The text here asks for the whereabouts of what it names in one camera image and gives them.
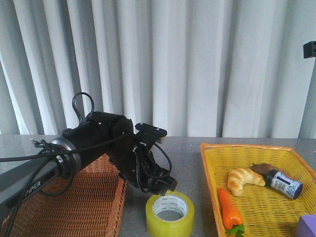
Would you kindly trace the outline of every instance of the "white curtain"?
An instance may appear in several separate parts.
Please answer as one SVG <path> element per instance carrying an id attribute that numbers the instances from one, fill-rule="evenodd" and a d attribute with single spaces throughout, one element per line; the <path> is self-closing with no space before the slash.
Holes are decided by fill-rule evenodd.
<path id="1" fill-rule="evenodd" d="M 84 91 L 96 111 L 169 136 L 316 138 L 303 58 L 315 12 L 316 0 L 2 0 L 0 133 L 76 127 Z"/>

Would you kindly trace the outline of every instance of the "robotic arm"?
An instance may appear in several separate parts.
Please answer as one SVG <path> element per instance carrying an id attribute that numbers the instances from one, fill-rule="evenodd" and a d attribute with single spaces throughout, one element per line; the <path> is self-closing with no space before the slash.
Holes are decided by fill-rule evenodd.
<path id="1" fill-rule="evenodd" d="M 79 94 L 88 96 L 92 104 L 91 112 L 83 119 L 75 105 Z M 55 177 L 72 179 L 78 171 L 104 153 L 117 167 L 120 177 L 142 192 L 163 196 L 168 189 L 175 189 L 177 181 L 170 176 L 171 161 L 156 144 L 167 135 L 165 130 L 139 123 L 135 126 L 138 133 L 134 134 L 130 119 L 121 115 L 94 112 L 92 98 L 84 92 L 79 94 L 73 98 L 73 108 L 79 118 L 79 126 L 74 129 L 67 128 L 61 136 L 49 143 L 44 140 L 34 141 L 35 147 L 42 148 L 42 151 L 35 156 L 15 158 L 15 161 L 30 161 L 0 176 L 0 224 L 21 202 L 37 191 L 42 192 L 45 184 Z M 155 162 L 151 152 L 153 145 L 167 158 L 169 170 Z M 4 161 L 12 159 L 0 158 L 0 162 Z"/>

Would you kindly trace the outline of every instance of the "wicker basket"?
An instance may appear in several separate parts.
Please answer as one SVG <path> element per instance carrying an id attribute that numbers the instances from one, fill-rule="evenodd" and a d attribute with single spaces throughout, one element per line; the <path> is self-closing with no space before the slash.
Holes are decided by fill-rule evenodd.
<path id="1" fill-rule="evenodd" d="M 62 190 L 68 180 L 45 188 Z M 126 182 L 106 155 L 79 172 L 60 196 L 36 194 L 19 209 L 12 237 L 118 237 Z"/>
<path id="2" fill-rule="evenodd" d="M 293 237 L 301 215 L 316 214 L 316 173 L 292 149 L 244 144 L 201 144 L 201 154 L 219 237 L 225 236 L 217 188 L 227 189 L 229 172 L 252 163 L 269 163 L 303 183 L 298 199 L 246 184 L 241 197 L 231 195 L 244 219 L 245 237 Z"/>

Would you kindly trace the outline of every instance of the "bottle label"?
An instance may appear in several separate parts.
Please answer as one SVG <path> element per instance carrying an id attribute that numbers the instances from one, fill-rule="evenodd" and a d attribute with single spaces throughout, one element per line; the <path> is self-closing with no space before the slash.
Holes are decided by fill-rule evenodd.
<path id="1" fill-rule="evenodd" d="M 271 187 L 281 191 L 290 198 L 294 197 L 300 185 L 301 182 L 292 180 L 281 172 L 276 173 L 271 182 Z"/>

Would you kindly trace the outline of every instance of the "toy carrot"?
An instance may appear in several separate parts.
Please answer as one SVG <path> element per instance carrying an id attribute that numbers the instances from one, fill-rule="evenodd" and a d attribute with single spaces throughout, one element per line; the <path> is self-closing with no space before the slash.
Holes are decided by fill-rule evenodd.
<path id="1" fill-rule="evenodd" d="M 218 188 L 218 198 L 222 208 L 222 218 L 227 233 L 242 237 L 244 233 L 243 218 L 233 203 L 230 194 L 223 188 Z"/>

